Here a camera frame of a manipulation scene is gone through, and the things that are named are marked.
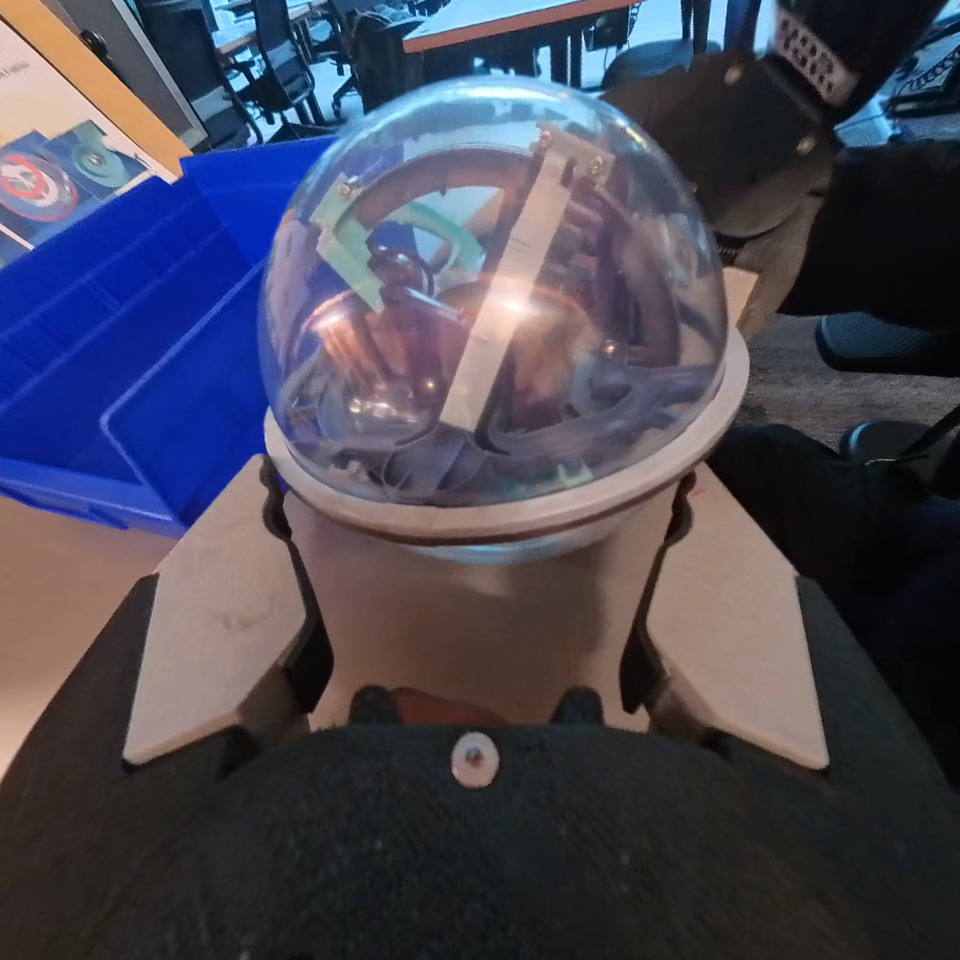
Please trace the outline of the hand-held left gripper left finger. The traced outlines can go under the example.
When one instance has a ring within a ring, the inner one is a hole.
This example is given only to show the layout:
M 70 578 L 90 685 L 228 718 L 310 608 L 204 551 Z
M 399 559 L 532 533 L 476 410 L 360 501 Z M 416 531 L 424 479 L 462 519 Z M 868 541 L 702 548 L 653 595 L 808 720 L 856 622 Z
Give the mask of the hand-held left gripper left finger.
M 251 458 L 157 569 L 123 757 L 144 765 L 241 731 L 309 733 L 330 638 L 267 456 Z

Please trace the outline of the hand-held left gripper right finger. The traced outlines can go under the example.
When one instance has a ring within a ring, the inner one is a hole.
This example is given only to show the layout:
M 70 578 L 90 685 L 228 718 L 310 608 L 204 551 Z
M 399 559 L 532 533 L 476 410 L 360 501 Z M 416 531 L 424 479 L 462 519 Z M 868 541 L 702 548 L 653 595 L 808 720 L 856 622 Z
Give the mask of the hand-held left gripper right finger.
M 811 771 L 830 753 L 799 575 L 704 463 L 667 508 L 619 666 L 625 714 L 651 733 L 738 738 Z

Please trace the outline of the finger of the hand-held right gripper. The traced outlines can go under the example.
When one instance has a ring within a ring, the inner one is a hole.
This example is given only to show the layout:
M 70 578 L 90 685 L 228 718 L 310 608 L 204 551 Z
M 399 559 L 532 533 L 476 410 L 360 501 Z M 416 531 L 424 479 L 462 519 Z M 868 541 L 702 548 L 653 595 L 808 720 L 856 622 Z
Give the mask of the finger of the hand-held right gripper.
M 714 231 L 730 324 L 750 340 L 764 323 L 764 285 L 773 278 L 779 256 L 776 230 L 751 237 Z

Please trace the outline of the clear maze ball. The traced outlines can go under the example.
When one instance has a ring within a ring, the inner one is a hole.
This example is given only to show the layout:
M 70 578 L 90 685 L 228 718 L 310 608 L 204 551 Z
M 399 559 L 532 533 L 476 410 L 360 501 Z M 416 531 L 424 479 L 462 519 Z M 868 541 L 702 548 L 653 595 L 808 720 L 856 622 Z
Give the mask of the clear maze ball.
M 672 159 L 531 78 L 435 83 L 338 139 L 277 227 L 258 345 L 290 492 L 465 563 L 606 539 L 710 456 L 749 378 Z

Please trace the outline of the dark blue shoe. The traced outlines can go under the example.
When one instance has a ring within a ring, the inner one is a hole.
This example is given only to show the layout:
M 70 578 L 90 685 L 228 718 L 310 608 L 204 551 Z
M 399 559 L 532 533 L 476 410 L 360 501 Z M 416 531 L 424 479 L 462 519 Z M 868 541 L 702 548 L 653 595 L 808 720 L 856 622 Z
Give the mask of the dark blue shoe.
M 918 441 L 929 426 L 923 423 L 895 420 L 868 420 L 848 428 L 839 438 L 838 452 L 856 462 L 893 459 Z M 956 431 L 940 438 L 919 459 L 906 462 L 906 468 L 930 484 L 940 461 L 946 455 Z
M 959 377 L 956 332 L 930 332 L 854 313 L 821 318 L 814 340 L 823 362 L 841 373 Z

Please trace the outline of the person's leg in black pants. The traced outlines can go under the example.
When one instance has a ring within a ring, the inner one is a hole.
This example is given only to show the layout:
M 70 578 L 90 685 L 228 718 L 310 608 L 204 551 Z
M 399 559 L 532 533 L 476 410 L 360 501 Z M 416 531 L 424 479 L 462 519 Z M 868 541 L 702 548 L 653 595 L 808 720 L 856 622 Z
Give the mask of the person's leg in black pants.
M 957 782 L 958 502 L 780 424 L 732 428 L 708 465 L 822 589 Z

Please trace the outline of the blue plastic bin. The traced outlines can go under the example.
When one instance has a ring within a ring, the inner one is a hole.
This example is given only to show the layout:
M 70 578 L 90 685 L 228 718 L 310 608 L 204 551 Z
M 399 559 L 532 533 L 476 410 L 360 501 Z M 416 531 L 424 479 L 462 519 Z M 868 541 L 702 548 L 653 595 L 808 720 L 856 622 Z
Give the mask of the blue plastic bin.
M 333 142 L 187 159 L 2 269 L 3 497 L 179 537 L 264 451 L 262 275 Z

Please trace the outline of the orange-edged table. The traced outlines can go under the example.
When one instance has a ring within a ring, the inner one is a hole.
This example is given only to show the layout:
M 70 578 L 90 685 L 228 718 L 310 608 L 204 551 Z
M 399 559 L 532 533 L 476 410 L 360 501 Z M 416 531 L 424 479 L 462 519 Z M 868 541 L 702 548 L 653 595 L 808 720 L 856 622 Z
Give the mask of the orange-edged table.
M 578 89 L 582 83 L 582 40 L 590 21 L 629 9 L 631 1 L 454 1 L 430 14 L 403 38 L 407 56 L 521 34 L 534 49 L 550 50 L 552 82 Z

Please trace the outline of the black office chair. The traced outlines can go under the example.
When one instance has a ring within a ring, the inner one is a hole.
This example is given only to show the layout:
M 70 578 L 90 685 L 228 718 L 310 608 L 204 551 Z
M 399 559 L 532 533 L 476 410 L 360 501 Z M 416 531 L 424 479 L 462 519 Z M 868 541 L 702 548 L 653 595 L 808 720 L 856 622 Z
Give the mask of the black office chair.
M 321 126 L 325 118 L 315 94 L 315 79 L 293 30 L 285 1 L 253 1 L 256 48 L 263 70 L 250 88 L 253 102 L 268 123 L 294 111 L 300 124 Z
M 401 96 L 403 42 L 423 23 L 413 2 L 329 1 L 327 6 L 364 114 Z

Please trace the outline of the illustrated instruction sheet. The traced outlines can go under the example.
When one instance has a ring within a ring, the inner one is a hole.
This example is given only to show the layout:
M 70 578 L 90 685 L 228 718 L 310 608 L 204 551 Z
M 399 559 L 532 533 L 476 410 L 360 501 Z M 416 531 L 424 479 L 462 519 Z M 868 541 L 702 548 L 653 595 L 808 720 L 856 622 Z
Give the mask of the illustrated instruction sheet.
M 1 28 L 1 264 L 22 258 L 150 179 L 155 158 L 16 28 Z

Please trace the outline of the dark cabinet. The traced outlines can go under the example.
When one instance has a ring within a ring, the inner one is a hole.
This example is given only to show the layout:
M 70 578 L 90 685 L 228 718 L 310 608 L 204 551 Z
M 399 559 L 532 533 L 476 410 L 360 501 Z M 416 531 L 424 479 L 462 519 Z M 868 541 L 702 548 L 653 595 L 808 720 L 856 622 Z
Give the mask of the dark cabinet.
M 192 152 L 209 145 L 207 132 L 150 42 L 134 2 L 46 1 L 76 36 L 95 35 L 128 89 Z

